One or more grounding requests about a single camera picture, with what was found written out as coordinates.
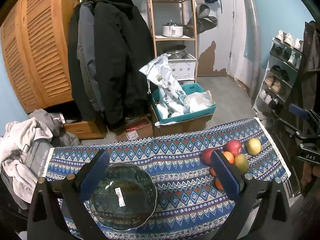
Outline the person's right hand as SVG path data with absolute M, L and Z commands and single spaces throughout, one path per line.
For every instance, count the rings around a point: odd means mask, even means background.
M 306 185 L 311 182 L 312 176 L 316 176 L 318 178 L 320 177 L 319 165 L 315 165 L 312 167 L 310 163 L 305 162 L 303 166 L 303 176 L 301 179 L 303 188 L 305 188 Z

